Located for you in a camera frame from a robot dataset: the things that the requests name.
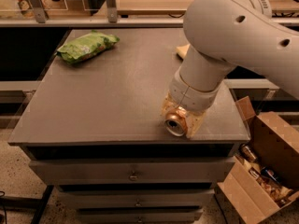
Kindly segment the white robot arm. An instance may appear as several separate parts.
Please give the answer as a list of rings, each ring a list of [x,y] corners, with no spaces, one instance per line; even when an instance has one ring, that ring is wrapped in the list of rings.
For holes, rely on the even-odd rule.
[[[194,0],[183,31],[189,42],[164,100],[165,128],[192,137],[220,84],[242,66],[299,98],[299,33],[271,20],[268,0]]]

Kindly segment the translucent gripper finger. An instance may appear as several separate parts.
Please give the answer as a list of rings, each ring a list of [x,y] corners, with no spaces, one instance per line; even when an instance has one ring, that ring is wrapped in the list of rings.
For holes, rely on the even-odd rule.
[[[197,133],[199,128],[201,127],[204,118],[205,118],[206,112],[191,112],[188,111],[186,114],[186,124],[187,124],[187,132],[186,137],[187,138],[193,138],[194,135]]]
[[[172,99],[170,93],[164,97],[164,101],[161,108],[161,115],[165,119],[171,119],[175,114],[175,108],[177,107],[176,102]]]

